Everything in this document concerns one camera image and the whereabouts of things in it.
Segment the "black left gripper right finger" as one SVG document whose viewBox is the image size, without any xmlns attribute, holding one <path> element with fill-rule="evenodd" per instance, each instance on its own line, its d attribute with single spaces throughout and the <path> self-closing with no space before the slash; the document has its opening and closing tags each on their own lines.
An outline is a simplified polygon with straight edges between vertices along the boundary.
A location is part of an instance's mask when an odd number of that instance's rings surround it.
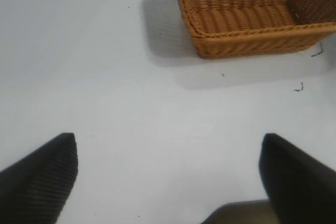
<svg viewBox="0 0 336 224">
<path fill-rule="evenodd" d="M 335 171 L 275 133 L 264 136 L 259 172 L 281 223 L 335 223 Z"/>
</svg>

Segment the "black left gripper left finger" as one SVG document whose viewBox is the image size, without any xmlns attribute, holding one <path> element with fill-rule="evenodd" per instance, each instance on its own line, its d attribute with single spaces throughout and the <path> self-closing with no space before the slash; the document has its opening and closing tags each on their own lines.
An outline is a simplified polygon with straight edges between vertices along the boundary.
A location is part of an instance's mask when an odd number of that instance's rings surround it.
<svg viewBox="0 0 336 224">
<path fill-rule="evenodd" d="M 61 133 L 1 171 L 1 223 L 56 223 L 78 175 L 73 133 Z"/>
</svg>

